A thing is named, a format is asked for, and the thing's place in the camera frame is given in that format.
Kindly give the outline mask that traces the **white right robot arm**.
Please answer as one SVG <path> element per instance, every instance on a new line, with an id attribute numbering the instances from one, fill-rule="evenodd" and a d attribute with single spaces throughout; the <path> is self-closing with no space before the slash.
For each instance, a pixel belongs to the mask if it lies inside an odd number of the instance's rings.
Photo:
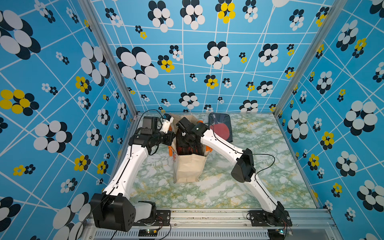
<path id="1" fill-rule="evenodd" d="M 178 130 L 184 134 L 187 143 L 200 142 L 229 162 L 234 164 L 231 176 L 238 182 L 247 185 L 254 196 L 259 201 L 262 209 L 264 222 L 271 226 L 277 226 L 284 223 L 292 225 L 288 211 L 285 210 L 282 203 L 277 201 L 268 191 L 258 176 L 255 169 L 254 155 L 250 149 L 242 150 L 220 136 L 204 123 L 192 124 L 186 118 L 182 118 L 177 123 Z"/>

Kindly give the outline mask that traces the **beige canvas tote bag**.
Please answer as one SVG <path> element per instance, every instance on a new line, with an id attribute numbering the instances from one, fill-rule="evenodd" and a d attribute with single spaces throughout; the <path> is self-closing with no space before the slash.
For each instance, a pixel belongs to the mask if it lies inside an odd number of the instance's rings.
<path id="1" fill-rule="evenodd" d="M 184 116 L 179 116 L 175 114 L 171 114 L 174 118 L 173 123 L 170 128 L 176 134 L 178 128 L 176 127 L 176 123 L 181 120 Z M 212 152 L 212 148 L 206 146 L 206 155 L 182 155 L 179 156 L 177 153 L 176 146 L 176 137 L 173 140 L 172 145 L 169 147 L 169 154 L 173 158 L 173 169 L 174 169 L 174 183 L 182 184 L 182 183 L 193 183 L 198 182 L 199 177 L 201 176 L 208 155 Z"/>

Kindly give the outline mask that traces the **ping pong set case one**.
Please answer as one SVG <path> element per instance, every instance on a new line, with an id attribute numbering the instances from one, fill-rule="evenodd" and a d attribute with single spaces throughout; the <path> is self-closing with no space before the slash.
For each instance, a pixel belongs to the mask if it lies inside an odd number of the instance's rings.
<path id="1" fill-rule="evenodd" d="M 223 138 L 227 142 L 233 141 L 231 118 L 228 114 L 210 113 L 209 127 L 216 135 Z"/>

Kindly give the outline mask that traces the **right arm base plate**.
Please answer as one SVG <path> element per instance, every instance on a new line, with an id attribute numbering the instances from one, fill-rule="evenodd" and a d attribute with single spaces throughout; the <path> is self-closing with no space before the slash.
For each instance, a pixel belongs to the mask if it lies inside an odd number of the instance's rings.
<path id="1" fill-rule="evenodd" d="M 287 211 L 268 213 L 264 210 L 253 210 L 248 211 L 247 219 L 251 221 L 253 227 L 291 227 L 293 225 Z"/>

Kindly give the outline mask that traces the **ping pong set case three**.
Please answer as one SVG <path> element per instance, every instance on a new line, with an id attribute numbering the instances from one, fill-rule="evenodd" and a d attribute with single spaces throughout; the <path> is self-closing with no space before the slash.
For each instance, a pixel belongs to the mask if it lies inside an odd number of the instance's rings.
<path id="1" fill-rule="evenodd" d="M 193 146 L 182 147 L 182 155 L 192 155 L 196 153 L 196 148 Z"/>

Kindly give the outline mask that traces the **ping pong set case two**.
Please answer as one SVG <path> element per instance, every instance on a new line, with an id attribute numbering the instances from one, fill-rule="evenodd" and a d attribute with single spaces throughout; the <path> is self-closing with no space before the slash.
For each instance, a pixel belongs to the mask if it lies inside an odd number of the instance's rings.
<path id="1" fill-rule="evenodd" d="M 195 142 L 192 144 L 191 148 L 192 148 L 192 153 L 195 155 L 199 155 L 199 156 L 206 155 L 206 146 L 201 143 Z"/>

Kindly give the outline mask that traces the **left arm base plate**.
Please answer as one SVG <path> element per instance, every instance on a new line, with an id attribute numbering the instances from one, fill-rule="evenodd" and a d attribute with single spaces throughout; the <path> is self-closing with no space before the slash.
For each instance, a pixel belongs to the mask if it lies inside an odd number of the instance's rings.
<path id="1" fill-rule="evenodd" d="M 135 223 L 135 226 L 168 227 L 170 225 L 171 213 L 171 210 L 157 210 L 155 219 L 153 221 L 140 220 Z"/>

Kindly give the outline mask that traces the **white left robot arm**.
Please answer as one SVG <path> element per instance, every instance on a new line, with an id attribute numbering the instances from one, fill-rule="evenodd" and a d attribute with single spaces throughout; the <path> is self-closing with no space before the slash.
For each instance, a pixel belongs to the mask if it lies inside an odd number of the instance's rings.
<path id="1" fill-rule="evenodd" d="M 162 118 L 143 118 L 143 125 L 129 140 L 127 154 L 116 174 L 103 192 L 94 194 L 90 201 L 97 228 L 127 232 L 136 222 L 151 224 L 156 221 L 156 204 L 149 201 L 131 203 L 130 189 L 152 148 L 172 144 L 176 136 L 169 130 L 173 120 L 169 114 Z"/>

